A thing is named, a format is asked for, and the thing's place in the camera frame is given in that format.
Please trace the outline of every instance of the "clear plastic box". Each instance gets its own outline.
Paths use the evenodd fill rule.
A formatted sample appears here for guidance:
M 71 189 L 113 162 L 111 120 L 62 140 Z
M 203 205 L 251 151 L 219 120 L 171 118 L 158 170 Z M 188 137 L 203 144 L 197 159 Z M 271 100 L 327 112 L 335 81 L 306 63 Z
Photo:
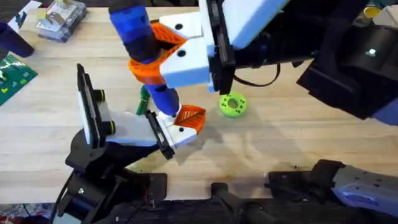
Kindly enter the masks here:
M 77 25 L 86 16 L 87 9 L 82 2 L 67 0 L 67 3 L 66 7 L 63 2 L 54 1 L 51 3 L 47 9 L 47 14 L 58 13 L 62 17 L 63 23 L 45 26 L 39 21 L 36 25 L 36 28 L 39 29 L 39 37 L 57 42 L 66 42 L 69 39 Z

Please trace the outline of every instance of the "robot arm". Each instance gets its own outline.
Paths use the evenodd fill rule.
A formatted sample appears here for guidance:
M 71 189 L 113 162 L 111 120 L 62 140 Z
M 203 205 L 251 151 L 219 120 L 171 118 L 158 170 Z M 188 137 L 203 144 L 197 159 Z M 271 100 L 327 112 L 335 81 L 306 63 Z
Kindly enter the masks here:
M 361 170 L 338 161 L 319 160 L 311 171 L 270 172 L 272 196 L 316 199 L 366 208 L 398 217 L 398 178 Z
M 199 3 L 199 12 L 160 17 L 159 24 L 176 41 L 166 57 L 148 64 L 157 66 L 155 75 L 142 76 L 139 69 L 143 62 L 135 63 L 138 60 L 134 58 L 134 63 L 130 62 L 138 80 L 162 85 L 163 91 L 149 91 L 163 114 L 173 116 L 178 110 L 178 97 L 173 91 L 176 87 L 206 83 L 210 92 L 224 95 L 230 92 L 233 80 L 239 81 L 236 69 L 284 62 L 299 66 L 314 58 L 297 82 L 309 94 L 357 118 L 398 124 L 397 116 L 393 116 L 398 112 L 398 32 L 390 27 L 353 25 L 368 1 Z M 125 42 L 120 27 L 114 24 L 127 51 L 132 42 L 143 42 Z M 154 35 L 159 40 L 158 32 Z M 134 49 L 146 52 L 150 47 Z M 161 94 L 168 100 L 161 100 Z

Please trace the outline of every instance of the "wooden table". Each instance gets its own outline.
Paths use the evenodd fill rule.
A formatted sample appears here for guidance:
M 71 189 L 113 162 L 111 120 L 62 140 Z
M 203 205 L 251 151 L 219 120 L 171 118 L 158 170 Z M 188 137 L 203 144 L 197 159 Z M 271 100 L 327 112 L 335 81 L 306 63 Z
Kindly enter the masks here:
M 156 19 L 198 9 L 147 10 Z M 0 107 L 0 203 L 54 202 L 71 172 L 64 162 L 81 129 L 76 63 L 83 64 L 95 88 L 105 90 L 112 110 L 134 112 L 139 104 L 142 84 L 127 67 L 127 52 L 107 9 L 88 12 L 66 44 L 38 38 L 34 13 L 22 27 L 21 35 L 36 49 L 23 61 L 39 75 Z M 207 110 L 198 139 L 170 161 L 156 152 L 130 167 L 167 173 L 168 199 L 208 198 L 214 181 L 229 183 L 242 197 L 266 197 L 262 185 L 269 171 L 310 169 L 319 159 L 398 175 L 398 128 L 358 120 L 309 96 L 295 84 L 306 65 L 283 65 L 280 78 L 266 88 L 234 83 L 233 90 L 248 100 L 247 113 L 239 119 L 220 115 L 219 95 L 208 93 L 205 85 L 179 88 L 182 103 Z M 237 74 L 265 83 L 274 77 L 275 66 Z

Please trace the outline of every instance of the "green object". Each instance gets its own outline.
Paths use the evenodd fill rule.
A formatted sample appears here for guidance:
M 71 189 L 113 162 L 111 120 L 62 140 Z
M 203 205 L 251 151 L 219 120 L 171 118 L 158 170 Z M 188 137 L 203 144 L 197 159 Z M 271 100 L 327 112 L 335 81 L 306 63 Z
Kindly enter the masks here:
M 220 102 L 218 102 L 218 106 L 220 107 L 220 111 L 229 118 L 238 118 L 244 114 L 246 111 L 247 102 L 245 97 L 232 91 L 228 95 L 223 95 L 220 97 Z
M 148 100 L 149 100 L 149 93 L 148 91 L 145 89 L 145 86 L 141 87 L 141 102 L 139 103 L 139 106 L 137 108 L 136 114 L 137 115 L 143 115 L 147 109 L 148 109 Z
M 0 61 L 0 105 L 16 94 L 37 73 L 12 55 Z

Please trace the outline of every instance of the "white plastic part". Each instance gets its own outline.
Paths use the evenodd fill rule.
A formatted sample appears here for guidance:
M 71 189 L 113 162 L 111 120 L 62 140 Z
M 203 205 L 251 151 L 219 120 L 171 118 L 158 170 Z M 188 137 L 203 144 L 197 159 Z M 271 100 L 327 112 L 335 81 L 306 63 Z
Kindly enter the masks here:
M 229 43 L 243 49 L 276 16 L 289 0 L 226 0 L 223 12 Z
M 208 83 L 209 72 L 206 43 L 203 37 L 187 40 L 160 65 L 160 74 L 168 88 Z
M 159 22 L 173 31 L 175 34 L 191 39 L 201 36 L 201 24 L 199 12 L 189 12 L 182 14 L 173 14 L 169 16 L 161 16 Z
M 124 146 L 153 146 L 157 140 L 145 116 L 130 112 L 110 111 L 115 124 L 115 134 L 107 136 L 107 142 Z
M 398 5 L 386 6 L 375 18 L 376 25 L 384 25 L 398 28 Z
M 156 118 L 160 128 L 162 128 L 163 133 L 165 134 L 166 140 L 169 142 L 169 146 L 173 150 L 176 150 L 178 147 L 188 144 L 197 138 L 197 131 L 195 129 L 174 125 L 175 118 L 171 116 L 159 112 L 159 115 Z
M 167 132 L 172 138 L 174 149 L 186 145 L 197 138 L 197 131 L 193 128 L 171 125 L 167 127 Z
M 178 109 L 178 111 L 176 112 L 176 114 L 179 114 L 179 113 L 180 113 L 181 108 L 182 108 L 182 105 L 180 104 L 180 109 Z M 162 119 L 162 121 L 164 122 L 164 124 L 165 124 L 166 127 L 169 127 L 169 126 L 171 126 L 171 125 L 174 125 L 174 121 L 175 121 L 175 119 L 176 119 L 176 117 L 173 118 L 172 116 L 169 116 L 169 115 L 167 115 L 167 114 L 164 114 L 164 113 L 161 112 L 161 111 L 159 112 L 158 117 L 159 117 L 160 119 Z
M 79 91 L 77 92 L 77 102 L 79 106 L 80 119 L 81 122 L 83 123 L 83 130 L 85 132 L 86 142 L 87 144 L 91 144 L 90 127 L 88 126 L 87 115 L 83 104 L 83 98 L 81 97 L 81 93 Z
M 199 0 L 199 13 L 203 38 L 205 38 L 206 42 L 207 55 L 209 57 L 214 57 L 214 38 L 213 32 L 211 31 L 209 11 L 206 0 Z

